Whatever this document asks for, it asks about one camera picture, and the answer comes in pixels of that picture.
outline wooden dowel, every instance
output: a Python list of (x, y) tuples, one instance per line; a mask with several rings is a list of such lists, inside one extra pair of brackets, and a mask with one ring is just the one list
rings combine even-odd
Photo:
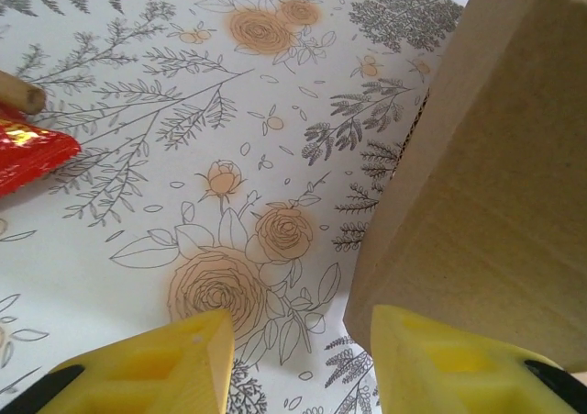
[(0, 72), (0, 103), (23, 113), (38, 114), (45, 107), (45, 92), (21, 81), (17, 77)]

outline red packet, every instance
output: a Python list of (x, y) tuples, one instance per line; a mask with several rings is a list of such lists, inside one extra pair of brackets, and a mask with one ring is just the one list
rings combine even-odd
[(73, 137), (27, 125), (18, 111), (0, 105), (0, 196), (55, 169), (80, 149)]

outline brown cardboard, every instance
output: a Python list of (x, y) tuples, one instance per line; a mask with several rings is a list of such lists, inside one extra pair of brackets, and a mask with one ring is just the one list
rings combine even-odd
[(345, 323), (394, 304), (587, 364), (587, 6), (470, 0), (360, 248)]

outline wrapping paper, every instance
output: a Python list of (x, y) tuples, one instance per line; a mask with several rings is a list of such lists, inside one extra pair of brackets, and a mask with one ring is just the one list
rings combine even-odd
[(0, 69), (83, 150), (0, 199), (0, 407), (230, 308), (228, 412), (380, 412), (356, 250), (467, 0), (0, 0)]

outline yellow plastic object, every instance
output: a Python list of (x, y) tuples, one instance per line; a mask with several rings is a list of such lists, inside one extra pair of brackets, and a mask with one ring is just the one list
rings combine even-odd
[(85, 367), (39, 414), (225, 414), (230, 313), (215, 310), (77, 356)]
[(377, 306), (371, 322), (383, 414), (576, 414), (523, 366), (549, 359)]

